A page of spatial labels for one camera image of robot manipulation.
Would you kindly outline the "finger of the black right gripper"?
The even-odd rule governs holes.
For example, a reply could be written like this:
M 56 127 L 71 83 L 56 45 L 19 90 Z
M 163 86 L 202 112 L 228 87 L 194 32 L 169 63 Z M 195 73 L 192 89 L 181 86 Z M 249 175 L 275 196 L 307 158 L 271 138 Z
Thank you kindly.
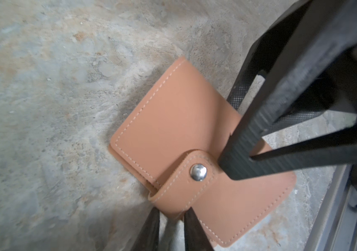
M 267 77 L 278 56 L 309 8 L 310 1 L 291 5 L 251 46 L 227 101 L 239 109 L 257 75 Z M 335 103 L 335 85 L 326 73 L 319 75 L 268 129 L 276 132 L 316 118 Z

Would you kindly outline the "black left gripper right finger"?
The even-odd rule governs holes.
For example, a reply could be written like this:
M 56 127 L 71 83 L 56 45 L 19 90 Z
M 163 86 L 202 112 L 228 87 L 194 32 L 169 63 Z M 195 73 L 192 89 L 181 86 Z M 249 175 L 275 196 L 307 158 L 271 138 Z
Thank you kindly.
M 184 215 L 184 236 L 185 251 L 214 251 L 192 207 Z

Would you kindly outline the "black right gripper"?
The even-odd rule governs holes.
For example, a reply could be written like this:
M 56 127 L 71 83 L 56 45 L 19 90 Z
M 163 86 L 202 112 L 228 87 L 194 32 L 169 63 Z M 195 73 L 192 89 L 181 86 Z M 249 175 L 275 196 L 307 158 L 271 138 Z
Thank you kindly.
M 220 167 L 232 180 L 357 164 L 357 122 L 314 139 L 253 153 L 262 137 L 273 133 L 270 126 L 322 73 L 335 85 L 335 103 L 329 110 L 357 116 L 357 1 L 310 2 L 219 157 Z

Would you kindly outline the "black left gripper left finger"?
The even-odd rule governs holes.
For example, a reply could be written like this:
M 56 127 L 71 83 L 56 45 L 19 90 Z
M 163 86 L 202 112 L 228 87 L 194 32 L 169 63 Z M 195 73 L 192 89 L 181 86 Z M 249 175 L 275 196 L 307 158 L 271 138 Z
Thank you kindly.
M 157 251 L 159 246 L 160 211 L 153 207 L 150 211 L 131 251 Z

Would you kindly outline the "aluminium front rail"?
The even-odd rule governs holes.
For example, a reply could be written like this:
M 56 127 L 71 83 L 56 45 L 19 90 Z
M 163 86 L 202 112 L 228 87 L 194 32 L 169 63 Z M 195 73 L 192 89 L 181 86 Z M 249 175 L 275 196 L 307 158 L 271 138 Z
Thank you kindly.
M 357 251 L 357 165 L 335 170 L 304 249 Z

